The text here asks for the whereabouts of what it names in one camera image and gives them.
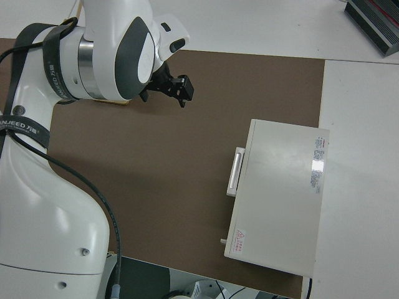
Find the label sticker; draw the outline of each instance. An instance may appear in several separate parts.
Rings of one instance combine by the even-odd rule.
[[[312,174],[310,175],[310,188],[312,192],[320,194],[322,188],[322,176],[324,172],[325,147],[328,141],[319,136],[314,143]]]
[[[236,237],[234,238],[233,253],[241,254],[244,249],[245,230],[236,229]]]

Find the black strap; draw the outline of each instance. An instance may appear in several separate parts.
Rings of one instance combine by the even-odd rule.
[[[44,72],[53,91],[63,100],[78,100],[67,89],[61,72],[60,35],[68,26],[57,26],[43,40]]]
[[[35,23],[27,26],[22,32],[18,35],[17,40],[14,44],[15,47],[19,47],[20,45],[29,45],[33,43],[34,39],[37,35],[42,32],[44,29],[52,27],[54,25],[50,24],[40,24]],[[4,107],[3,114],[10,115],[12,111],[12,105],[14,103],[15,93],[19,84],[19,79],[22,74],[22,70],[24,69],[24,64],[27,56],[26,51],[20,51],[13,53],[12,55],[12,72],[11,72],[11,82],[10,87],[8,89],[8,96],[6,101],[6,106]],[[0,156],[2,153],[2,147],[4,144],[4,140],[6,137],[5,131],[0,131]]]
[[[0,131],[11,130],[31,137],[45,148],[49,147],[50,132],[36,121],[20,115],[0,115]]]

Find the white tabletop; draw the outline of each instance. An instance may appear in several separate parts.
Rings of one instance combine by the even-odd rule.
[[[399,67],[325,65],[330,130],[312,298],[399,294]]]
[[[32,22],[58,24],[74,1],[3,1],[0,37],[15,38]],[[186,26],[188,50],[399,64],[399,53],[382,58],[340,0],[150,2],[154,15],[172,13]]]

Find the screw hole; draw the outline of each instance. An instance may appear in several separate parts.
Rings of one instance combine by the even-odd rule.
[[[58,287],[60,290],[62,290],[62,289],[64,289],[64,288],[67,287],[67,284],[66,284],[66,282],[59,282],[59,283],[57,284],[57,287]]]

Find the white handle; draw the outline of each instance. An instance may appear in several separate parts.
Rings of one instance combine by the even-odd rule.
[[[229,186],[227,187],[227,195],[236,197],[239,174],[243,163],[245,148],[236,148],[233,166],[231,167]]]

